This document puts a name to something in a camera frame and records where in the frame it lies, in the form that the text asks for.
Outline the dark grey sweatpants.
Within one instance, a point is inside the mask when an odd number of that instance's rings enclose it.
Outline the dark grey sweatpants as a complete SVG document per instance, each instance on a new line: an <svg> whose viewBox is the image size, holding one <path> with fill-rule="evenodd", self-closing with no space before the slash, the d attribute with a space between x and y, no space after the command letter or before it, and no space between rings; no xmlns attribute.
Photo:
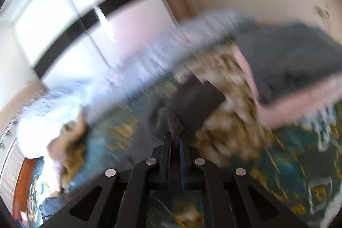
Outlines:
<svg viewBox="0 0 342 228"><path fill-rule="evenodd" d="M184 135L193 144L196 131L225 100L224 94L210 82L191 76L173 95L157 98L152 103L144 129L158 140L163 140L169 132L175 142Z"/></svg>

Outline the beige fluffy sweater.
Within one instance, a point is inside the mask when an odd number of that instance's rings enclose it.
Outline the beige fluffy sweater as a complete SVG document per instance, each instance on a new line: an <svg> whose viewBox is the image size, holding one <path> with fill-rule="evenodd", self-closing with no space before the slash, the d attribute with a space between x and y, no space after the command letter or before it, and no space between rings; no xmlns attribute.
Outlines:
<svg viewBox="0 0 342 228"><path fill-rule="evenodd" d="M83 110L75 121L63 124L60 134L47 146L45 167L49 171L54 191L62 192L85 164L85 144L81 139L87 132Z"/></svg>

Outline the teal floral bed blanket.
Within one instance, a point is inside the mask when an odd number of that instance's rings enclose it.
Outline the teal floral bed blanket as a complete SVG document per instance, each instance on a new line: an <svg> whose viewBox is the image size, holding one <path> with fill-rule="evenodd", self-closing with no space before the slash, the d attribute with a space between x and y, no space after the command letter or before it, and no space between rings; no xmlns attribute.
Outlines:
<svg viewBox="0 0 342 228"><path fill-rule="evenodd" d="M174 93L195 75L226 98L195 134L200 153L219 166L245 163L254 178L310 227L327 227L341 209L341 100L282 127L263 126L234 57L236 49L225 43L195 54L111 108L91 125L103 137L101 161L122 163L152 97Z"/></svg>

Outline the light blue floral duvet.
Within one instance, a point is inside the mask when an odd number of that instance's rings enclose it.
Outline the light blue floral duvet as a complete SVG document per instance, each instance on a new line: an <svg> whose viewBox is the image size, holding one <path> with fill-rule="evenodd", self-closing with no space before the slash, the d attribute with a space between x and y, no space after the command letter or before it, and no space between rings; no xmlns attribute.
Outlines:
<svg viewBox="0 0 342 228"><path fill-rule="evenodd" d="M82 108L87 108L86 122L92 125L178 63L255 26L254 18L232 9L214 10L163 32L117 68L50 88L19 117L16 136L21 153L28 159L45 156L63 124L74 121Z"/></svg>

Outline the beige quilted headboard cover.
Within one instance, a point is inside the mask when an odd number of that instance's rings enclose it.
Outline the beige quilted headboard cover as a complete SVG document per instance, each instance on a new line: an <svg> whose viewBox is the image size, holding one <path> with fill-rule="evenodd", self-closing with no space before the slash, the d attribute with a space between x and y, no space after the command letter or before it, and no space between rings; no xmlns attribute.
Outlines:
<svg viewBox="0 0 342 228"><path fill-rule="evenodd" d="M1 109L1 197L9 211L24 156L17 144L17 122L19 116L31 103L47 92L41 82L29 82Z"/></svg>

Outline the pink folded blanket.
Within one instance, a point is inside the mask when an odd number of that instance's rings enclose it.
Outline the pink folded blanket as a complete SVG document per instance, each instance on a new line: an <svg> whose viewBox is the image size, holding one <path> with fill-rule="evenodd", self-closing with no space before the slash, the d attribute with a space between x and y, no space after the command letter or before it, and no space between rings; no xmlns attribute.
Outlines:
<svg viewBox="0 0 342 228"><path fill-rule="evenodd" d="M257 115L263 126L269 128L282 127L341 100L341 73L338 73L278 98L269 105L262 105L257 100L259 92L248 62L238 49L234 51L234 57L245 74L256 104Z"/></svg>

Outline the grey folded garment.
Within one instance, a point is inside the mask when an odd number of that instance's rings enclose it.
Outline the grey folded garment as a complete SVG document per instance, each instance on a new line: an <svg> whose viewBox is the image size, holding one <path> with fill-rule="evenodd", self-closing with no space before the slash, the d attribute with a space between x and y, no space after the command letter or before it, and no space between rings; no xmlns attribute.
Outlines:
<svg viewBox="0 0 342 228"><path fill-rule="evenodd" d="M341 72L341 44L302 23L251 30L236 39L248 62L258 100L275 100Z"/></svg>

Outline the white black sliding wardrobe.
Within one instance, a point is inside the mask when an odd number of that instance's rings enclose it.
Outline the white black sliding wardrobe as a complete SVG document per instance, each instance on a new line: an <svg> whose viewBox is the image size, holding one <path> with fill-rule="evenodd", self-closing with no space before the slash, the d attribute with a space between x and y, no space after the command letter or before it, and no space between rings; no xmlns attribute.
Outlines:
<svg viewBox="0 0 342 228"><path fill-rule="evenodd" d="M176 24L165 0L1 0L1 19L47 86L114 68Z"/></svg>

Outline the green hanging plant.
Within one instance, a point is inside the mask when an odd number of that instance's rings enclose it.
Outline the green hanging plant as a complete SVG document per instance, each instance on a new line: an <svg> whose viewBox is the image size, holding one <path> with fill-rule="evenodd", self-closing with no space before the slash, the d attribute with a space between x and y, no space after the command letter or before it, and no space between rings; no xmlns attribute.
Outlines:
<svg viewBox="0 0 342 228"><path fill-rule="evenodd" d="M320 19L326 24L326 26L330 27L330 13L328 12L327 7L322 8L318 5L314 6L315 13L320 17Z"/></svg>

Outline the wooden bed frame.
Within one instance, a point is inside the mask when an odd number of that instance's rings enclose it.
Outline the wooden bed frame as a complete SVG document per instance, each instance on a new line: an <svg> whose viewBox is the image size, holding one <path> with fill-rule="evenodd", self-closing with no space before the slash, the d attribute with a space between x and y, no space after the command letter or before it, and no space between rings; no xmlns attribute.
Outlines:
<svg viewBox="0 0 342 228"><path fill-rule="evenodd" d="M15 220L20 221L21 212L27 210L27 198L31 179L37 159L24 159L16 182L15 193L13 197L12 216Z"/></svg>

